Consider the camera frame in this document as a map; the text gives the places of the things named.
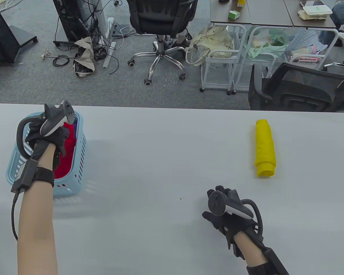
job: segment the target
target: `computer tower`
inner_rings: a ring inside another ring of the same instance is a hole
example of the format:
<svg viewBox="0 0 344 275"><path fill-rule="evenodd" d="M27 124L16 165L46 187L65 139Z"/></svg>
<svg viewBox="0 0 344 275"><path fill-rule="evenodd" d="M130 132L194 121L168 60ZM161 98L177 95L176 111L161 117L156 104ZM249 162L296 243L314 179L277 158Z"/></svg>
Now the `computer tower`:
<svg viewBox="0 0 344 275"><path fill-rule="evenodd" d="M83 24L82 14L80 12L77 0L53 0L58 18L61 21L66 37L69 42L75 42L88 37L89 33Z"/></svg>

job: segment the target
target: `black glove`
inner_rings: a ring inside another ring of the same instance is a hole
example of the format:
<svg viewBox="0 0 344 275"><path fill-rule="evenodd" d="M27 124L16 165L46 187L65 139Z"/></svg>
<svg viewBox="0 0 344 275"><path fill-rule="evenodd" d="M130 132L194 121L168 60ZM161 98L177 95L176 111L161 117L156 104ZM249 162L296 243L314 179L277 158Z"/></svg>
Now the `black glove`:
<svg viewBox="0 0 344 275"><path fill-rule="evenodd" d="M33 154L31 156L34 160L39 160L43 155L50 143L56 145L56 150L54 154L53 169L55 170L60 164L60 156L64 157L66 155L65 151L65 141L69 137L70 131L68 128L59 127L55 132L49 136L42 136L40 134L40 128L43 122L34 121L29 123L29 134L25 141L29 143L29 146L33 149Z"/></svg>
<svg viewBox="0 0 344 275"><path fill-rule="evenodd" d="M226 196L228 196L228 192L231 191L231 189L225 189L221 185L215 187L215 190L221 191ZM207 191L208 198L213 192L213 189ZM231 244L235 245L233 236L249 227L254 230L255 226L257 225L253 219L245 219L235 214L230 215L227 212L225 212L223 216L215 216L211 212L205 211L202 216L204 219L210 221L216 229L226 236L228 249L231 248Z"/></svg>

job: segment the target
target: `stand base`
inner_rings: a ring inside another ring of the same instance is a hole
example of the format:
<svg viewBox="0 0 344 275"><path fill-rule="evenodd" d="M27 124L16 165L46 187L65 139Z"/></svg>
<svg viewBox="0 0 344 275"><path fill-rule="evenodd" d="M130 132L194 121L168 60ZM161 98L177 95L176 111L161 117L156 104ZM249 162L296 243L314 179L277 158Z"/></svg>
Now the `stand base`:
<svg viewBox="0 0 344 275"><path fill-rule="evenodd" d="M18 41L20 47L27 45L31 41L33 41L33 43L38 42L37 36L35 36L32 33L29 33L25 30L19 29L16 26L9 26L9 29L14 34L15 39Z"/></svg>

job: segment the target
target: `desk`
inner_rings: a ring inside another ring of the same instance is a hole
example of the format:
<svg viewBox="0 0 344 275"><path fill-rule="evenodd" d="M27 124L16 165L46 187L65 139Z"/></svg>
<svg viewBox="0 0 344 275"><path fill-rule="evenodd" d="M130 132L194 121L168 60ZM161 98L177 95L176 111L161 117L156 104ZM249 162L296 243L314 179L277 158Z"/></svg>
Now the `desk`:
<svg viewBox="0 0 344 275"><path fill-rule="evenodd" d="M302 9L300 2L301 0L283 0L286 4L288 14L295 27L305 27L305 28L324 28L324 29L335 29L335 25L330 17L326 20L302 20L298 16L298 11ZM328 5L329 8L334 6L334 1L324 0L324 4Z"/></svg>
<svg viewBox="0 0 344 275"><path fill-rule="evenodd" d="M227 3L220 3L218 0L210 0L210 22L212 23L231 23L231 24L251 24L251 16L248 5L242 8L237 6L238 0ZM229 11L236 10L241 13L236 20L228 18Z"/></svg>
<svg viewBox="0 0 344 275"><path fill-rule="evenodd" d="M237 2L237 0L231 0L227 3L220 3L218 0L210 0L210 22L293 26L283 0L273 0L271 4L261 0L246 0L246 4L242 8L237 6ZM236 20L228 18L228 13L232 10L241 12L240 17Z"/></svg>
<svg viewBox="0 0 344 275"><path fill-rule="evenodd" d="M74 109L87 138L85 186L55 201L59 274L246 275L201 217L206 191L223 184L256 202L264 242L290 274L344 275L344 113ZM0 275L16 274L5 170L20 118L41 110L0 104ZM278 161L268 179L253 167L262 118Z"/></svg>

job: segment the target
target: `forearm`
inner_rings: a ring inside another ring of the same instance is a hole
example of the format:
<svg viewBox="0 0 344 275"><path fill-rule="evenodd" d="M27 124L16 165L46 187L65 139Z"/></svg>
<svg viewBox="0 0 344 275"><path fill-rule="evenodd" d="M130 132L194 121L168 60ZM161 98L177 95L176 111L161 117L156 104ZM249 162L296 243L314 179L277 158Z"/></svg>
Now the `forearm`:
<svg viewBox="0 0 344 275"><path fill-rule="evenodd" d="M38 166L52 170L55 145L50 144ZM18 274L58 274L54 245L53 190L48 182L36 181L24 192L19 216Z"/></svg>
<svg viewBox="0 0 344 275"><path fill-rule="evenodd" d="M238 232L233 238L245 257L248 267L256 267L268 262L261 250L245 233Z"/></svg>
<svg viewBox="0 0 344 275"><path fill-rule="evenodd" d="M52 170L52 160L55 146L50 144L40 158L38 166ZM53 236L52 186L48 182L33 182L32 186L24 193L19 216L20 239L46 239Z"/></svg>

